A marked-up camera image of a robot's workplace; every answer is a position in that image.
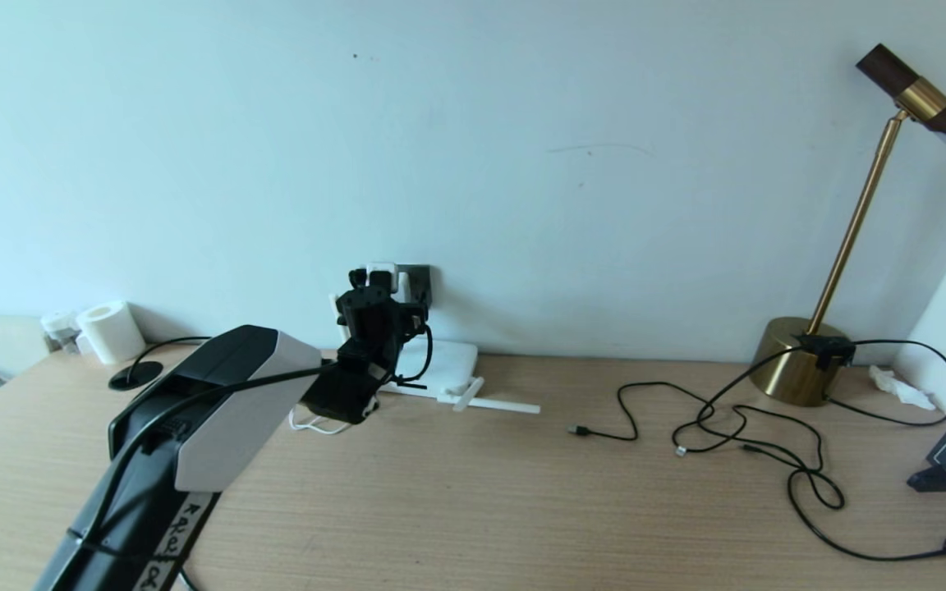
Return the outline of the grey wall socket plate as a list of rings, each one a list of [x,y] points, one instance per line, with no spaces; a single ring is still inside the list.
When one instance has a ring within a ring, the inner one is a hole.
[[[424,264],[401,264],[398,293],[404,304],[432,305],[432,267]]]

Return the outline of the crumpled white tissue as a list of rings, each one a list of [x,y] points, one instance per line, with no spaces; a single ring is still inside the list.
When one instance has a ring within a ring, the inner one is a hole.
[[[897,377],[893,370],[871,365],[868,367],[868,375],[870,375],[870,379],[874,383],[875,388],[880,392],[885,392],[897,397],[902,404],[925,410],[936,409],[934,401],[930,399],[930,394],[905,383],[901,378]]]

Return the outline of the brass desk lamp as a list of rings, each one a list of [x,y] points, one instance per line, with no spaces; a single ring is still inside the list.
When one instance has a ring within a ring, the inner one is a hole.
[[[792,406],[828,404],[838,374],[855,359],[859,346],[845,333],[826,325],[825,317],[902,128],[908,122],[915,122],[946,141],[946,94],[889,46],[875,45],[857,60],[856,69],[890,98],[896,112],[885,122],[879,135],[851,220],[838,244],[812,314],[807,318],[770,319],[748,374],[760,392]]]

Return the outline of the small jar with white lid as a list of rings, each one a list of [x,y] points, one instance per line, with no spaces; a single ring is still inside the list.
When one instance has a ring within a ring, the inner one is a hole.
[[[42,314],[40,324],[50,351],[63,351],[68,355],[79,355],[78,345],[81,330],[76,324],[76,313],[70,310],[58,310]]]

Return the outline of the white router with antennas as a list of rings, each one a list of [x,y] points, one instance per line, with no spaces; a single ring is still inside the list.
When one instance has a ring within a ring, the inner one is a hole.
[[[331,303],[337,315],[337,298],[331,295]],[[345,363],[337,351],[338,385],[356,397],[356,407],[365,415],[378,407],[379,394],[401,394],[417,399],[436,401],[449,406],[455,411],[468,407],[495,409],[516,413],[536,415],[540,407],[518,401],[481,400],[480,390],[485,380],[476,375],[478,360],[476,346],[461,341],[440,341],[433,336],[428,324],[421,332],[413,332],[406,321],[402,302],[401,319],[404,322],[402,347],[399,348],[397,362],[392,366],[378,366],[367,363]],[[349,337],[348,329],[338,325],[344,333],[345,343]]]

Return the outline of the white power adapter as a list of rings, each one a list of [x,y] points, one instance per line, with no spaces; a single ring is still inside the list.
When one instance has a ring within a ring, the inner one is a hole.
[[[373,273],[386,273],[391,295],[398,302],[408,302],[411,296],[411,277],[406,265],[391,262],[371,262],[365,265],[368,273],[367,282],[371,282]]]

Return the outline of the white toilet paper roll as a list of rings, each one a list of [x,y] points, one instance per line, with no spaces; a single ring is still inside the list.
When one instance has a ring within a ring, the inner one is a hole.
[[[134,359],[145,348],[141,329],[124,300],[87,308],[76,315],[76,324],[103,365],[119,365]]]

